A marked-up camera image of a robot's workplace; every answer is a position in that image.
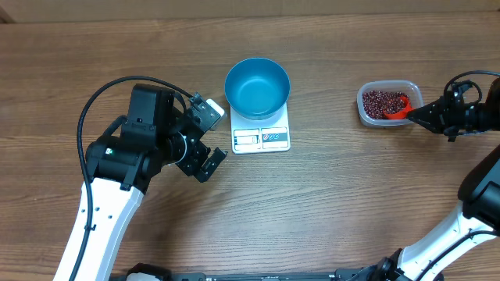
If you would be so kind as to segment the red measuring scoop blue handle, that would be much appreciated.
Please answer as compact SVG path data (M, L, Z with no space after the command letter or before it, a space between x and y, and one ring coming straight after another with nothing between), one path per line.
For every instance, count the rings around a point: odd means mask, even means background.
M409 112L413 110L408 97L400 96L387 102L383 114L387 119L406 119Z

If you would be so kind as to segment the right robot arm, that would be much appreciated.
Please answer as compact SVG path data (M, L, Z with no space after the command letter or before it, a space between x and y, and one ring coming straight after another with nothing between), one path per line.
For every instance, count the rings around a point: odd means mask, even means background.
M477 88L465 73L445 85L436 101L413 109L407 119L453 142L458 136L499 129L499 81L487 95L466 103L463 95ZM424 238L383 258L368 280L440 280L442 270L478 244L499 235L499 150L494 149L462 181L459 202Z

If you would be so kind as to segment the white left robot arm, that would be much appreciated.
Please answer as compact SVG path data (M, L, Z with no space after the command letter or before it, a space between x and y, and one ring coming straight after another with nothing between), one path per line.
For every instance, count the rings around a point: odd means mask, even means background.
M174 89L136 84L128 113L79 155L85 178L79 212L54 278L107 280L151 179L164 166L176 165L203 183L226 158L226 151L201 141L224 116L214 100L200 94L184 102Z

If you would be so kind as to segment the white kitchen scale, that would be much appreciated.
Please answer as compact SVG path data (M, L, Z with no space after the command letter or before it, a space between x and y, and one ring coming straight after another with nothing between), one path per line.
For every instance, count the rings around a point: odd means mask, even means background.
M291 148L286 104L268 119L254 120L230 109L231 147L236 155L282 152Z

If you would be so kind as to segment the blue bowl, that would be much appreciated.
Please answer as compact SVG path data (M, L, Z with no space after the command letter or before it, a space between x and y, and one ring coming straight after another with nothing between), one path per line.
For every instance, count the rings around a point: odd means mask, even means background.
M282 109L291 94L287 71L272 59L255 57L235 64L227 73L228 104L247 119L267 119Z

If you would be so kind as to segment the clear plastic container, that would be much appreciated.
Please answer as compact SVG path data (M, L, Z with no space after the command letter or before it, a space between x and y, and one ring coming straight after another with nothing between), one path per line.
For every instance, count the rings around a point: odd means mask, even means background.
M369 82L359 89L356 101L361 123L368 127L411 124L405 114L423 106L420 89L407 80Z

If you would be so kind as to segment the red beans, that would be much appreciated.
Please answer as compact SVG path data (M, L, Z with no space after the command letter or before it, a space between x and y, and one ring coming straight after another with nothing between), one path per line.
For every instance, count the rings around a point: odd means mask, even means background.
M408 95L404 92L387 92L373 90L362 94L362 104L365 113L372 119L387 119L383 114L383 109L389 100Z

